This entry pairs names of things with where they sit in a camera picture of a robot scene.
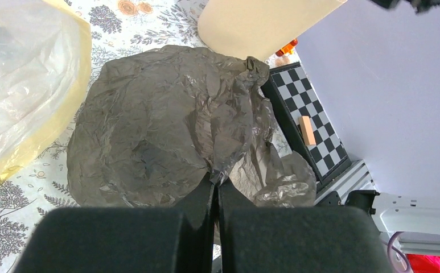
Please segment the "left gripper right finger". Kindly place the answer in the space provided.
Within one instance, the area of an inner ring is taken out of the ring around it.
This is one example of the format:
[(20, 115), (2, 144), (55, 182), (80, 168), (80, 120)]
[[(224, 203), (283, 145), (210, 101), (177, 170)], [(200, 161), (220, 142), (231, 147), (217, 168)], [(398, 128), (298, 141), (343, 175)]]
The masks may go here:
[(351, 206), (257, 207), (218, 188), (223, 272), (391, 272), (379, 232)]

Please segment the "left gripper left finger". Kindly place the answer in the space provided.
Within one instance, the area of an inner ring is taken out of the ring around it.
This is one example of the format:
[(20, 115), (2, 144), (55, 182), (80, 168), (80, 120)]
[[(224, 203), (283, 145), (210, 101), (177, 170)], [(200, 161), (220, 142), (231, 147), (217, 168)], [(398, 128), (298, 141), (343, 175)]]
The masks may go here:
[(205, 176), (171, 208), (55, 209), (15, 271), (210, 272), (216, 195)]

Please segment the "dark trash bag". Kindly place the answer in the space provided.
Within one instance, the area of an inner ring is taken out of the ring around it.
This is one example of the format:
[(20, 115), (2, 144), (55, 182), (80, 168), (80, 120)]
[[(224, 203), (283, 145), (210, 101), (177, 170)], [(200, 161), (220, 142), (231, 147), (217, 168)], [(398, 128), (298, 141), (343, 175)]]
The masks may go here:
[(230, 180), (257, 206), (312, 206), (316, 178), (297, 152), (280, 156), (269, 67), (207, 48), (167, 45), (104, 64), (67, 148), (81, 206), (171, 206), (202, 178)]

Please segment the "translucent white plastic bag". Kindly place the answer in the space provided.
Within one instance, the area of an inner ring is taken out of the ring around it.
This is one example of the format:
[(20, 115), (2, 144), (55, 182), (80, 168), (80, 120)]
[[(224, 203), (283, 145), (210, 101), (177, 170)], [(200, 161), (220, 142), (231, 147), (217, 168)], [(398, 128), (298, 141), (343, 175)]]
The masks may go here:
[(0, 185), (68, 126), (91, 47), (89, 23), (66, 1), (0, 1)]

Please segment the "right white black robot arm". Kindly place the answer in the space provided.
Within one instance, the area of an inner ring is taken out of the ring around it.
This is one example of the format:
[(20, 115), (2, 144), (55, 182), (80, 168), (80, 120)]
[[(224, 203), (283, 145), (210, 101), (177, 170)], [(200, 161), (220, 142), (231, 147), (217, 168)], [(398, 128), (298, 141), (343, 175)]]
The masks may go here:
[(412, 197), (354, 190), (332, 191), (315, 200), (317, 206), (347, 205), (368, 213), (384, 235), (399, 233), (400, 250), (408, 254), (440, 256), (440, 198)]

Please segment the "beige plastic trash bin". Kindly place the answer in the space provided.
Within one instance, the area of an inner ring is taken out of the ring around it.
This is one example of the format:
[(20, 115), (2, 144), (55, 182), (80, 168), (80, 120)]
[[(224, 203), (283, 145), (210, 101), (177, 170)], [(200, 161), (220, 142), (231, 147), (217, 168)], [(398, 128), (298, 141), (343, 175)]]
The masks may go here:
[(198, 34), (211, 50), (261, 61), (320, 22), (344, 1), (208, 1)]

